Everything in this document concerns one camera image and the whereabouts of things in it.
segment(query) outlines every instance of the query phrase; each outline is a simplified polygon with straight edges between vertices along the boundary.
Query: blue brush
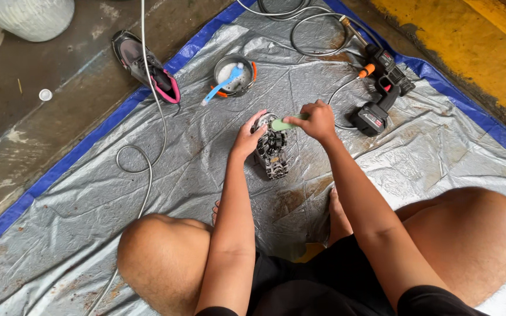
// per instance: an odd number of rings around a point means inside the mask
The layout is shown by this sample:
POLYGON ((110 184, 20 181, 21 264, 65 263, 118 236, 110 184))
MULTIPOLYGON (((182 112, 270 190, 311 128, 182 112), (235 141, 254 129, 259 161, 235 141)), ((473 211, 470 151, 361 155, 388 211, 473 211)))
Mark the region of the blue brush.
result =
POLYGON ((223 88, 226 84, 232 82, 235 78, 239 77, 243 73, 243 63, 238 63, 237 66, 235 66, 232 69, 232 74, 229 76, 228 80, 220 83, 219 85, 215 86, 212 91, 202 100, 202 105, 207 105, 208 102, 216 95, 216 92, 220 91, 220 89, 223 88))

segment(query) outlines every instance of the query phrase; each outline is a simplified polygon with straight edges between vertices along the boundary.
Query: shoe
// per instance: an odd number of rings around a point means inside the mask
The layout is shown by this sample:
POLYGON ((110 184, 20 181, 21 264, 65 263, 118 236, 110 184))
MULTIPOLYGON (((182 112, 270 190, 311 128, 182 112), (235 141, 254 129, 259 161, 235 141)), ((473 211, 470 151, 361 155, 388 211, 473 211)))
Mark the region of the shoe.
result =
MULTIPOLYGON (((266 113, 254 124, 254 131, 278 118, 274 113, 266 113)), ((288 174, 288 163, 286 163, 285 147, 287 135, 285 130, 274 131, 270 127, 259 138, 255 154, 265 165, 266 175, 271 180, 280 179, 288 174)))
MULTIPOLYGON (((112 37, 112 48, 116 54, 116 58, 122 63, 124 69, 128 70, 141 83, 150 87, 142 54, 142 40, 129 31, 118 31, 112 37)), ((163 101, 178 104, 180 92, 175 78, 167 70, 163 69, 161 62, 147 47, 146 57, 153 88, 158 92, 163 101)))

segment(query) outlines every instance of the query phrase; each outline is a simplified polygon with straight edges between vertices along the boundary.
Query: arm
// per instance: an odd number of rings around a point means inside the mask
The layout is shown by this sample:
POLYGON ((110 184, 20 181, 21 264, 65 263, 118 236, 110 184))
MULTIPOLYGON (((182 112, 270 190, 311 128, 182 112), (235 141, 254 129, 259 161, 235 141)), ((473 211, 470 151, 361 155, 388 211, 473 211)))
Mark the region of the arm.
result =
POLYGON ((251 134, 251 126, 266 110, 241 128, 228 156, 224 188, 196 311, 221 306, 245 315, 255 266, 255 226, 243 172, 245 158, 255 150, 266 126, 251 134))
POLYGON ((285 123, 303 128, 327 152, 339 200, 394 310, 401 295, 414 286, 426 284, 446 289, 397 215, 339 140, 331 106, 318 100, 305 105, 301 112, 309 113, 310 118, 285 118, 285 123))

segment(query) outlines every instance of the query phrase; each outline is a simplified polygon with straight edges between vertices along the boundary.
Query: blue tarp border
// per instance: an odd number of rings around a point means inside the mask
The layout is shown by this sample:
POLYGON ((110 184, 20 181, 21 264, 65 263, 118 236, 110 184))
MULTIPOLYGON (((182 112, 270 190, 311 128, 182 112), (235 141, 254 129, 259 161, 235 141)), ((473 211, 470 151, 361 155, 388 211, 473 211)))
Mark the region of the blue tarp border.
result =
MULTIPOLYGON (((245 5, 252 5, 256 0, 244 0, 245 5)), ((342 13, 358 20, 355 13, 347 8, 341 0, 324 0, 333 11, 342 13)), ((212 38, 212 35, 223 24, 231 23, 240 16, 245 10, 238 4, 233 3, 218 16, 208 22, 183 48, 171 59, 165 63, 165 69, 172 74, 176 73, 212 38)), ((506 149, 506 126, 497 119, 490 116, 473 100, 468 98, 459 89, 449 82, 437 69, 422 59, 407 57, 395 52, 390 45, 376 32, 374 32, 366 23, 371 32, 380 40, 383 47, 390 51, 397 62, 404 62, 419 77, 426 79, 431 86, 446 95, 461 111, 473 119, 476 124, 481 126, 489 135, 499 142, 506 149)), ((32 205, 35 198, 46 191, 60 176, 66 172, 82 155, 84 155, 96 141, 101 139, 117 126, 136 106, 143 101, 151 91, 142 86, 138 88, 130 97, 128 97, 101 125, 91 131, 79 144, 77 144, 68 154, 57 162, 44 176, 32 185, 13 205, 11 205, 3 214, 0 215, 0 236, 17 220, 21 214, 32 205)))

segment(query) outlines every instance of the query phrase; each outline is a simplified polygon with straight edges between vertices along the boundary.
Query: white pipe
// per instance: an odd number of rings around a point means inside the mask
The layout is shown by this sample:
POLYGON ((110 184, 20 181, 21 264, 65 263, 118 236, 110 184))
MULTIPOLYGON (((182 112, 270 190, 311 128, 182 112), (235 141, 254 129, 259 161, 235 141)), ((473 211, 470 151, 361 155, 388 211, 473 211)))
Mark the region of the white pipe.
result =
POLYGON ((44 42, 60 35, 74 16, 74 0, 0 0, 0 27, 44 42))

